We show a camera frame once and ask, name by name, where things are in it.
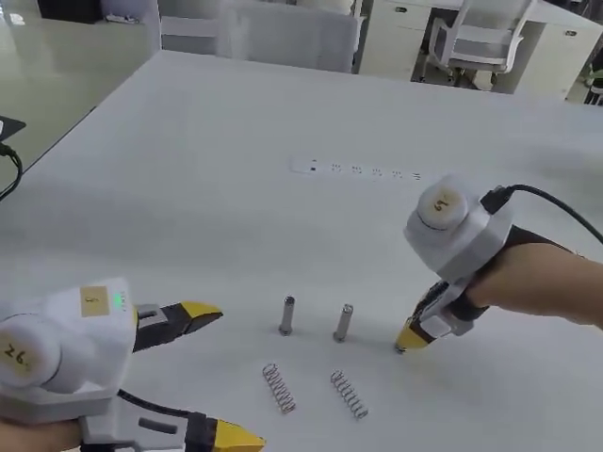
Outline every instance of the metal pin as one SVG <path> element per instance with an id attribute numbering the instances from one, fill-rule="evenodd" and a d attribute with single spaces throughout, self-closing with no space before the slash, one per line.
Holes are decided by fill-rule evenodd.
<path id="1" fill-rule="evenodd" d="M 279 326 L 279 333 L 283 336 L 288 336 L 293 331 L 293 307 L 295 306 L 295 299 L 293 297 L 285 297 L 285 307 L 283 308 L 283 320 Z"/>
<path id="2" fill-rule="evenodd" d="M 350 327 L 351 314 L 354 312 L 354 307 L 351 304 L 344 304 L 341 310 L 341 316 L 339 317 L 339 324 L 337 330 L 333 333 L 333 338 L 336 342 L 343 342 L 346 340 L 346 334 L 348 334 L 348 328 Z"/>

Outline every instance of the white cap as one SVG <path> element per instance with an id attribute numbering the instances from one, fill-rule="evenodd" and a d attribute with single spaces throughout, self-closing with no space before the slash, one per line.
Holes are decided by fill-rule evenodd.
<path id="1" fill-rule="evenodd" d="M 60 364 L 58 326 L 40 315 L 14 315 L 0 322 L 0 382 L 16 388 L 40 386 Z"/>
<path id="2" fill-rule="evenodd" d="M 436 184 L 425 190 L 416 207 L 421 222 L 437 232 L 453 231 L 463 222 L 468 212 L 469 205 L 464 193 L 446 183 Z"/>

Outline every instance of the white cabinet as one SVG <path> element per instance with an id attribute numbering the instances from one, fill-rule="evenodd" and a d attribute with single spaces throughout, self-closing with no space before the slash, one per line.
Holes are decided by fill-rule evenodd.
<path id="1" fill-rule="evenodd" d="M 565 99 L 600 34 L 597 28 L 545 26 L 514 93 Z"/>
<path id="2" fill-rule="evenodd" d="M 376 1 L 360 74 L 410 80 L 430 11 L 416 5 Z"/>
<path id="3" fill-rule="evenodd" d="M 370 20 L 380 26 L 395 25 L 425 31 L 431 11 L 431 8 L 417 5 L 377 1 L 373 5 Z"/>

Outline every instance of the hand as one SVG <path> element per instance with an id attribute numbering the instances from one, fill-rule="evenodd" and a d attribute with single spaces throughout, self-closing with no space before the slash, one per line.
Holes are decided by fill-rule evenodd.
<path id="1" fill-rule="evenodd" d="M 556 315 L 603 329 L 603 265 L 552 245 L 504 251 L 467 295 L 480 307 Z"/>
<path id="2" fill-rule="evenodd" d="M 0 421 L 0 452 L 61 452 L 80 445 L 76 421 L 22 426 Z"/>

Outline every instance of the number label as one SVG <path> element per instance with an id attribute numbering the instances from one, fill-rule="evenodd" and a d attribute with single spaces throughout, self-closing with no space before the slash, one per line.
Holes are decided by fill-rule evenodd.
<path id="1" fill-rule="evenodd" d="M 453 209 L 459 202 L 459 195 L 455 191 L 442 187 L 433 198 L 433 210 L 435 213 L 444 215 L 449 209 Z"/>
<path id="2" fill-rule="evenodd" d="M 34 369 L 35 355 L 6 333 L 0 333 L 0 363 L 8 365 L 21 377 L 27 377 Z"/>
<path id="3" fill-rule="evenodd" d="M 80 287 L 82 317 L 97 317 L 109 314 L 109 295 L 105 286 Z"/>

